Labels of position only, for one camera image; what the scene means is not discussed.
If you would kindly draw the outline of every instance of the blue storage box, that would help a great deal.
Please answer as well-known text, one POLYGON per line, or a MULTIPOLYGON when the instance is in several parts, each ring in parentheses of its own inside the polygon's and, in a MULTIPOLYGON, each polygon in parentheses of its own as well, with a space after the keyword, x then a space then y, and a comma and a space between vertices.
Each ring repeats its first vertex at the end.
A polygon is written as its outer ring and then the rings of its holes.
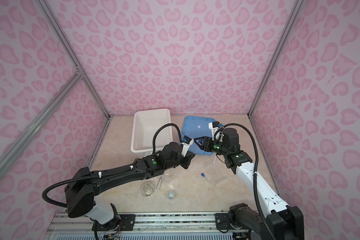
MULTIPOLYGON (((203 118, 203 117, 194 117, 187 116, 184 119, 183 129, 181 131, 181 136, 194 139, 196 137, 213 137, 211 130, 208 128, 208 123, 214 122, 213 118, 203 118)), ((206 152, 201 150, 195 143, 190 146, 189 151, 196 154, 212 155, 213 152, 206 152)))

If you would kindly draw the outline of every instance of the black cable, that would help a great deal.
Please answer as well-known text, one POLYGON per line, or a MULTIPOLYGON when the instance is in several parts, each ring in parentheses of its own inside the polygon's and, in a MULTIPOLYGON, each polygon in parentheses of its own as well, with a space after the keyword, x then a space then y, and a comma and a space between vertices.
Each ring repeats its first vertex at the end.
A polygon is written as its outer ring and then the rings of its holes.
MULTIPOLYGON (((124 172, 128 172, 130 171, 131 168, 130 167, 127 167, 125 169, 121 169, 121 170, 118 170, 116 172, 107 172, 107 173, 104 173, 102 175, 102 177, 106 177, 106 176, 110 176, 110 175, 116 175, 116 174, 120 174, 120 173, 124 173, 124 172)), ((62 186, 62 185, 65 185, 65 184, 68 184, 70 182, 75 182, 75 181, 80 181, 80 180, 87 180, 87 179, 92 179, 92 178, 98 178, 99 175, 90 175, 90 176, 83 176, 83 177, 78 177, 78 178, 72 178, 72 179, 68 179, 68 180, 64 180, 64 181, 61 181, 61 182, 58 182, 58 183, 55 183, 49 187, 47 187, 43 193, 41 194, 42 198, 47 202, 47 203, 50 203, 50 204, 53 204, 53 205, 56 205, 56 206, 59 206, 59 207, 67 207, 67 204, 65 203, 62 203, 62 202, 58 202, 58 201, 55 201, 53 199, 50 199, 47 194, 49 191, 51 191, 52 189, 54 188, 57 188, 59 186, 62 186)))
POLYGON ((96 240, 99 240, 99 236, 97 235, 97 224, 99 223, 98 221, 94 221, 95 223, 95 226, 94 226, 94 228, 93 228, 93 232, 94 232, 94 234, 95 234, 95 239, 96 240))
POLYGON ((225 162, 223 162, 223 161, 217 156, 217 153, 216 153, 216 157, 217 157, 222 163, 225 164, 225 162))
POLYGON ((256 147, 256 142, 254 140, 254 137, 252 135, 252 133, 248 130, 248 128, 244 127, 241 124, 237 124, 237 123, 228 123, 226 125, 224 125, 224 127, 228 127, 228 126, 238 126, 243 128, 251 137, 252 143, 253 143, 253 149, 254 149, 254 156, 255 156, 255 161, 254 161, 254 168, 253 168, 253 195, 254 195, 254 201, 256 203, 256 207, 257 210, 259 212, 260 218, 264 223, 264 226, 269 234, 269 236, 271 237, 272 240, 276 240, 275 235, 273 234, 271 228, 269 227, 267 221, 265 220, 263 211, 261 209, 260 206, 260 201, 259 201, 259 196, 258 196, 258 192, 257 192, 257 166, 259 164, 259 153, 257 152, 257 147, 256 147))
POLYGON ((155 135, 154 135, 154 139, 153 139, 153 141, 152 141, 152 146, 153 146, 152 155, 155 154, 155 152, 156 152, 156 143, 155 143, 155 142, 156 142, 156 137, 157 137, 157 135, 159 134, 159 132, 160 132, 161 130, 163 130, 164 128, 169 127, 169 126, 173 126, 173 127, 176 128, 177 133, 178 133, 178 135, 179 135, 180 144, 183 142, 183 139, 181 138, 181 133, 180 133, 179 127, 178 127, 176 124, 174 124, 174 123, 167 123, 167 124, 163 125, 162 127, 160 127, 160 128, 156 131, 156 133, 155 133, 155 135))
POLYGON ((248 238, 248 240, 251 240, 251 232, 252 232, 253 230, 252 229, 248 229, 248 232, 247 232, 247 238, 248 238))
POLYGON ((222 131, 223 129, 224 129, 224 127, 221 127, 221 128, 219 128, 219 129, 215 132, 215 134, 213 135, 213 140, 214 140, 214 141, 220 141, 222 134, 219 135, 219 138, 218 138, 218 139, 216 139, 216 136, 217 136, 217 134, 218 134, 220 131, 222 131))
POLYGON ((221 233, 227 233, 228 231, 229 231, 229 224, 228 224, 228 229, 225 231, 225 232, 223 232, 223 231, 221 231, 220 229, 218 229, 221 233))

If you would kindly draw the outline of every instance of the beige tile floor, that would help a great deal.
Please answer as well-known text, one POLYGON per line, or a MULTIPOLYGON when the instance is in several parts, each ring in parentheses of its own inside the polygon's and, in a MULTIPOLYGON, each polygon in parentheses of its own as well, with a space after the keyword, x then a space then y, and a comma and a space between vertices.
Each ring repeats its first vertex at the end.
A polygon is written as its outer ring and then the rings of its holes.
MULTIPOLYGON (((186 116, 171 116, 171 122, 177 124, 181 131, 185 117, 186 116)), ((203 117, 214 118, 223 124, 239 123, 253 133, 250 121, 246 115, 214 115, 203 117)), ((105 170, 123 166, 132 163, 136 157, 141 157, 130 150, 132 125, 133 116, 114 117, 112 119, 91 170, 105 170)), ((254 150, 250 137, 240 127, 234 128, 238 130, 241 149, 247 152, 254 160, 254 150)), ((178 142, 177 131, 174 127, 172 131, 174 141, 178 142)), ((200 175, 205 171, 203 164, 214 158, 215 155, 207 156, 197 154, 192 159, 191 165, 187 170, 180 166, 175 168, 173 170, 173 180, 170 183, 163 182, 161 189, 157 189, 155 193, 149 197, 144 197, 139 193, 139 188, 145 181, 143 180, 114 187, 100 194, 98 198, 105 203, 115 204, 118 212, 227 211, 230 206, 242 202, 248 204, 255 210, 256 205, 251 190, 233 174, 232 170, 227 169, 222 162, 216 161, 216 165, 221 168, 221 173, 227 178, 217 184, 217 187, 223 192, 223 195, 220 195, 203 179, 200 175), (169 190, 175 191, 175 199, 167 199, 166 193, 169 190)), ((274 188, 261 153, 259 153, 258 170, 269 185, 274 188)), ((159 176, 154 177, 151 178, 150 181, 156 185, 159 178, 159 176)))

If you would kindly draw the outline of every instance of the white plastic bin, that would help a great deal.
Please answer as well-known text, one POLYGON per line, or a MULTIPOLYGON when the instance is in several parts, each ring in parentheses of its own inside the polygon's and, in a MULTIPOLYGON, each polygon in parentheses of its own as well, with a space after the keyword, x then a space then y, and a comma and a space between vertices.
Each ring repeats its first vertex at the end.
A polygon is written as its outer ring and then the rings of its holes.
MULTIPOLYGON (((154 109, 135 113, 133 120, 131 151, 144 156, 152 154, 152 140, 156 131, 164 124, 171 122, 168 109, 154 109)), ((156 138, 156 151, 173 142, 172 127, 164 128, 156 138)))

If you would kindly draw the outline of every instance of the pink leopard print wall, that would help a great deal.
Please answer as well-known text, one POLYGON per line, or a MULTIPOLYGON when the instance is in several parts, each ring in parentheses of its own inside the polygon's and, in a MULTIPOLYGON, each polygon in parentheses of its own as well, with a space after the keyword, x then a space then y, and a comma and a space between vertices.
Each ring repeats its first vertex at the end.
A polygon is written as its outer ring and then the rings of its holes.
POLYGON ((73 73, 32 0, 0 1, 0 157, 73 73))
POLYGON ((48 2, 111 114, 248 112, 294 3, 48 2))
MULTIPOLYGON (((83 167, 105 118, 80 82, 0 181, 0 240, 42 239, 55 212, 41 193, 83 167)), ((65 202, 64 186, 48 194, 65 202)))
POLYGON ((360 1, 308 1, 254 123, 309 239, 360 239, 360 1))

